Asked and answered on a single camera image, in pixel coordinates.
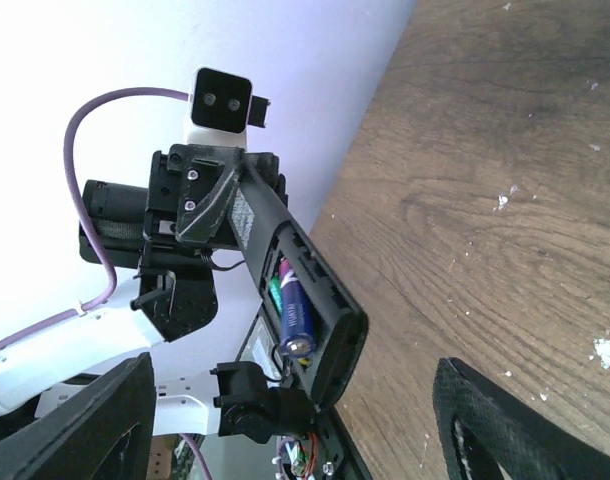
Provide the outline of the green AAA battery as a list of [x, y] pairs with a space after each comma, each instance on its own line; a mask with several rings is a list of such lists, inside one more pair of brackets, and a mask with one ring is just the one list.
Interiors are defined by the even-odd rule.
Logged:
[[281, 294], [281, 288], [280, 288], [280, 280], [279, 277], [277, 275], [274, 275], [269, 283], [268, 283], [268, 292], [269, 295], [271, 297], [271, 300], [274, 304], [274, 307], [277, 311], [277, 314], [279, 316], [282, 315], [282, 294]]

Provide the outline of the black remote control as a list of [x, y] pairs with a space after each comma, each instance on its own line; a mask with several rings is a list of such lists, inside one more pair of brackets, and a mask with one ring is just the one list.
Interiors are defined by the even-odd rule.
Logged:
[[303, 390], [319, 410], [334, 406], [353, 375], [369, 332], [369, 319], [328, 265], [278, 194], [249, 159], [242, 161], [240, 183], [227, 211], [266, 318], [276, 331], [281, 318], [269, 294], [269, 281], [286, 259], [311, 307], [316, 349], [307, 367], [295, 371]]

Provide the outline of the purple AAA battery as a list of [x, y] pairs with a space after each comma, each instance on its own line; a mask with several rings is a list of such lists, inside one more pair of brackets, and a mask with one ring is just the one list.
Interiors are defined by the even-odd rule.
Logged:
[[281, 296], [281, 347], [290, 358], [309, 357], [316, 348], [310, 302], [286, 258], [278, 267]]

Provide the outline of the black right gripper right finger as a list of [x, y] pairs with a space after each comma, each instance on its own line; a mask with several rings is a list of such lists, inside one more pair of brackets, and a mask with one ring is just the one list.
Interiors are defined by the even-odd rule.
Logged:
[[456, 357], [439, 360], [432, 398], [451, 479], [610, 479], [610, 456]]

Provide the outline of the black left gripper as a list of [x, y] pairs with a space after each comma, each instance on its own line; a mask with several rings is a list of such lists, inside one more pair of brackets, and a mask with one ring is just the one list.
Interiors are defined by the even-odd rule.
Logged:
[[168, 153], [156, 153], [145, 202], [142, 258], [210, 260], [220, 250], [241, 253], [227, 211], [245, 159], [287, 207], [285, 177], [272, 153], [211, 145], [174, 145]]

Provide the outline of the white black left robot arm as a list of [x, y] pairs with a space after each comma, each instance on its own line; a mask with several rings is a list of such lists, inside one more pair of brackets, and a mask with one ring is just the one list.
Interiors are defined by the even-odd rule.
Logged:
[[[279, 160], [271, 153], [240, 148], [176, 145], [156, 154], [155, 174], [171, 176], [169, 195], [152, 182], [145, 221], [165, 212], [172, 222], [197, 223], [204, 235], [146, 234], [138, 262], [141, 294], [127, 307], [109, 302], [92, 312], [61, 314], [0, 340], [0, 418], [37, 399], [38, 415], [54, 410], [58, 385], [121, 354], [172, 342], [207, 325], [216, 315], [213, 273], [200, 249], [227, 245], [247, 249], [245, 226], [234, 222], [245, 203], [242, 185], [251, 180], [275, 196], [284, 193]], [[275, 435], [304, 436], [314, 409], [303, 393], [273, 387], [255, 363], [219, 365], [156, 383], [153, 431], [157, 435], [242, 434], [263, 443]]]

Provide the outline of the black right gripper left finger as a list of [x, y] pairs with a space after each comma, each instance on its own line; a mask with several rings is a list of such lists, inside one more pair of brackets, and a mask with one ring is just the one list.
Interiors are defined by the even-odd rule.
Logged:
[[144, 479], [155, 413], [143, 353], [0, 441], [0, 479]]

